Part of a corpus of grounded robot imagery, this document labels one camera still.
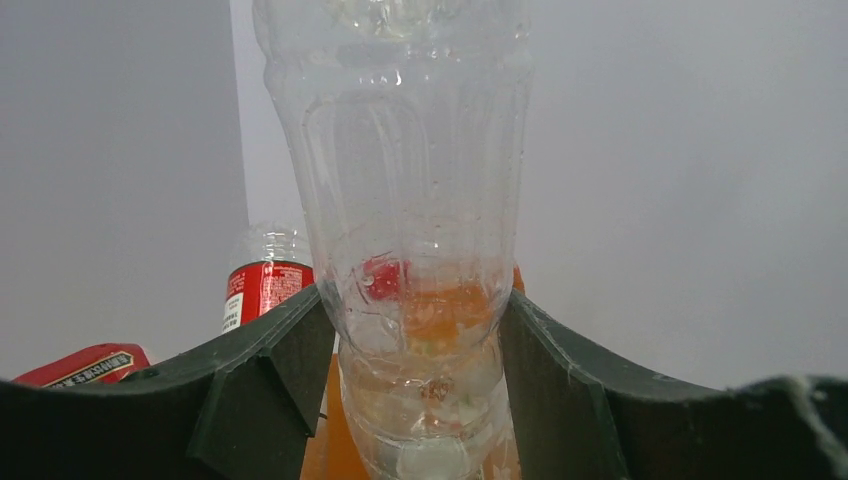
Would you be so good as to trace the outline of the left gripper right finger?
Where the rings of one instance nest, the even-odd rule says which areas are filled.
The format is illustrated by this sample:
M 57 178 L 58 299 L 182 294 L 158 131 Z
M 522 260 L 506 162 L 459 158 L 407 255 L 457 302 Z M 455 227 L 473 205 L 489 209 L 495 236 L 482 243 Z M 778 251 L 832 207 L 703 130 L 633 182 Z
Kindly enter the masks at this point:
M 526 479 L 843 479 L 847 383 L 711 389 L 640 366 L 520 292 L 499 325 Z

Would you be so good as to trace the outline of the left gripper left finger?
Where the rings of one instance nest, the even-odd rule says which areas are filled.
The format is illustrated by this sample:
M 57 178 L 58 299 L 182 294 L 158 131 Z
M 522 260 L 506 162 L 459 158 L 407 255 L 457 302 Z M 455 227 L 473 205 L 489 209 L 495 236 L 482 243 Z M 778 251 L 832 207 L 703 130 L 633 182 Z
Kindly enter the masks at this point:
M 315 287 L 116 384 L 1 385 L 5 479 L 296 479 L 335 332 Z

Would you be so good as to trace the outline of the red cap clear bottle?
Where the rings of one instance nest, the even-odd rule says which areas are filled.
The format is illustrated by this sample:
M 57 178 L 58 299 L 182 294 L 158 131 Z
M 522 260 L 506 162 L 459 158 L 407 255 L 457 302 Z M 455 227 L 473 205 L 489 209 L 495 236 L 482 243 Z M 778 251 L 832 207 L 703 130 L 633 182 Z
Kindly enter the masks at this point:
M 306 229 L 260 222 L 239 237 L 230 262 L 222 329 L 228 333 L 266 314 L 314 283 Z

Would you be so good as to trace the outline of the red gold drink bottle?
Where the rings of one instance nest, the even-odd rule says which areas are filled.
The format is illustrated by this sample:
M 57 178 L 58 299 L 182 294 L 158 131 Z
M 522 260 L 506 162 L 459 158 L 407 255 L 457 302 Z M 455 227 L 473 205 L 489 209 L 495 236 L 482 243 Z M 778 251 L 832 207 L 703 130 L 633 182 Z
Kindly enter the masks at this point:
M 152 364 L 147 351 L 137 344 L 104 343 L 83 348 L 26 372 L 14 378 L 13 382 L 42 388 L 114 384 Z

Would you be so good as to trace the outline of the crushed clear bottle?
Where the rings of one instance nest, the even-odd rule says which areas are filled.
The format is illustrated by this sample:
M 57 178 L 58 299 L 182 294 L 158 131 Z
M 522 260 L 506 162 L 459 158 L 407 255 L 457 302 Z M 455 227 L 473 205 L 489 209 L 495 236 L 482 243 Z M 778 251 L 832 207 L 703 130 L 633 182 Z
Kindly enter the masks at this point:
M 374 479 L 475 479 L 508 422 L 525 1 L 257 1 L 345 419 Z

